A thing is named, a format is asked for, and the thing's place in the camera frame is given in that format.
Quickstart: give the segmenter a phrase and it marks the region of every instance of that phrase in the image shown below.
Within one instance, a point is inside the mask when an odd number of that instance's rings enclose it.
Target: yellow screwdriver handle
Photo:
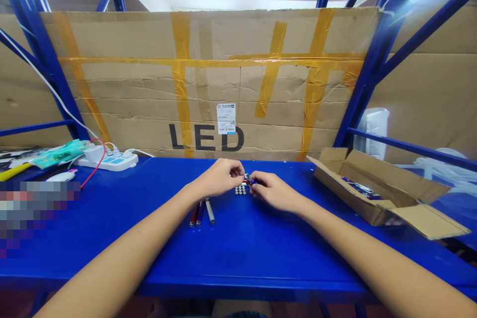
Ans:
[[[20,174],[22,171],[27,170],[29,167],[33,166],[30,163],[24,163],[22,165],[19,165],[17,167],[14,167],[12,169],[8,169],[7,171],[4,171],[0,173],[0,181],[7,181],[11,177]]]

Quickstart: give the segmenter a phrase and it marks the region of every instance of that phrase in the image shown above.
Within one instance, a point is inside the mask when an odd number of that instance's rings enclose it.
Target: red wire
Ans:
[[[94,173],[96,173],[96,171],[98,170],[99,166],[101,165],[101,162],[103,161],[104,159],[104,156],[106,155],[106,144],[103,142],[103,140],[101,140],[100,138],[93,138],[91,139],[89,142],[92,143],[93,140],[99,140],[102,144],[103,144],[103,148],[104,148],[104,151],[103,151],[103,156],[101,157],[101,160],[99,161],[98,165],[96,166],[96,168],[94,168],[93,172],[91,173],[90,176],[88,176],[88,179],[86,179],[84,181],[83,184],[81,184],[81,186],[79,187],[79,189],[83,189],[83,186],[88,182],[88,180],[91,179],[91,177],[93,176]]]

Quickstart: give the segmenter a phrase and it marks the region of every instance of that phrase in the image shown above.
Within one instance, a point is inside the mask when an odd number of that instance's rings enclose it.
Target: open cardboard box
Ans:
[[[347,148],[325,148],[315,176],[373,226],[408,223],[429,240],[460,236],[471,231],[429,206],[450,187],[415,175],[388,162]],[[369,187],[382,200],[369,200],[342,177]]]

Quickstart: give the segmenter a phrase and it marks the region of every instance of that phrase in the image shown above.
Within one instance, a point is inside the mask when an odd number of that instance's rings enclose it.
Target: forearm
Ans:
[[[477,317],[477,305],[462,293],[311,200],[303,200],[296,213],[343,256],[396,317]]]
[[[190,185],[137,223],[78,272],[35,317],[114,317],[184,216],[201,198]]]

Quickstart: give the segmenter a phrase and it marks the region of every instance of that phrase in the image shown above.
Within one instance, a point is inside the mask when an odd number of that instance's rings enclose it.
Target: pixelated area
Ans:
[[[80,199],[80,182],[0,182],[0,258],[19,249],[20,242],[57,220],[58,212]]]

